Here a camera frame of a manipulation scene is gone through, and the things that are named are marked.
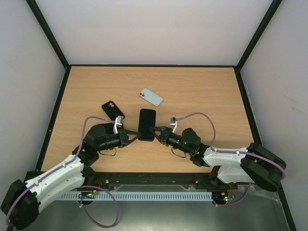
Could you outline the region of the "black phone screen up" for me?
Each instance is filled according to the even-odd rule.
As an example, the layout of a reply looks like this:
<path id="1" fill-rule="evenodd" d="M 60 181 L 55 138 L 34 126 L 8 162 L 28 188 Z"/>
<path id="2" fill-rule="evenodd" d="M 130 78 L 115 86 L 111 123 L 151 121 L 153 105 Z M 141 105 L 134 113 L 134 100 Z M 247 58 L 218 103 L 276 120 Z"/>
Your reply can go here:
<path id="1" fill-rule="evenodd" d="M 156 111 L 153 109 L 142 108 L 139 113 L 138 132 L 141 134 L 138 137 L 140 141 L 153 141 L 154 135 L 150 131 L 150 127 L 155 127 Z"/>

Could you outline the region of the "light blue phone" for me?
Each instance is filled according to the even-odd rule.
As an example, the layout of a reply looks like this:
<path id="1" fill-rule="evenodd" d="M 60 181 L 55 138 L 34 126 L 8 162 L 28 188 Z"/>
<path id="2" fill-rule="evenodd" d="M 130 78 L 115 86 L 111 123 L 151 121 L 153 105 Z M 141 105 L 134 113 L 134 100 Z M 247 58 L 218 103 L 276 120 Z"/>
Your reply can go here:
<path id="1" fill-rule="evenodd" d="M 139 96 L 156 107 L 158 107 L 164 100 L 161 96 L 147 88 L 142 89 Z"/>

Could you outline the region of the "black case with camera holes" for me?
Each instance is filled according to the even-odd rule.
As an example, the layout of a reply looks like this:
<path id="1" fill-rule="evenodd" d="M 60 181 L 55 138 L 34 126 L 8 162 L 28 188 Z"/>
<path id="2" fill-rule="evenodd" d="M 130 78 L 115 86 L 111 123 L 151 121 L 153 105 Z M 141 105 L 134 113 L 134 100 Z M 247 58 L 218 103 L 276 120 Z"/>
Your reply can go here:
<path id="1" fill-rule="evenodd" d="M 104 127 L 105 133 L 108 134 L 108 135 L 112 135 L 114 133 L 114 124 L 113 123 L 99 124 L 99 126 Z"/>

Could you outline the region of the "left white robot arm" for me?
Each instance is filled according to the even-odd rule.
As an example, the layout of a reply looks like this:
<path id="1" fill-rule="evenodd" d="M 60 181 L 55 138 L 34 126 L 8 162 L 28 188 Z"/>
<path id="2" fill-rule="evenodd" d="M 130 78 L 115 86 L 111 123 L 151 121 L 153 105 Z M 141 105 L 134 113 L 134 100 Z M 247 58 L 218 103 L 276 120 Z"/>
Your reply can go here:
<path id="1" fill-rule="evenodd" d="M 62 194 L 94 181 L 91 165 L 98 160 L 100 151 L 126 147 L 140 136 L 139 132 L 126 129 L 107 134 L 102 124 L 83 131 L 79 146 L 61 163 L 32 179 L 16 180 L 10 185 L 0 206 L 6 224 L 18 230 L 28 227 Z"/>

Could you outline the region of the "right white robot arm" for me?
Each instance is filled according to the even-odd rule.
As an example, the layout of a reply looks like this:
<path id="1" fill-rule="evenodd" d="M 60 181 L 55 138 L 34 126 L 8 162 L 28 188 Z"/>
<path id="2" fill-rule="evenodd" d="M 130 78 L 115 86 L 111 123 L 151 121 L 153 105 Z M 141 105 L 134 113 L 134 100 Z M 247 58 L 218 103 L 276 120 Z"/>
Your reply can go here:
<path id="1" fill-rule="evenodd" d="M 238 149 L 219 149 L 205 145 L 192 128 L 181 135 L 172 128 L 150 127 L 150 132 L 163 145 L 179 149 L 190 156 L 198 167 L 212 167 L 210 184 L 221 188 L 227 183 L 253 183 L 264 190 L 275 192 L 285 178 L 286 163 L 258 143 Z"/>

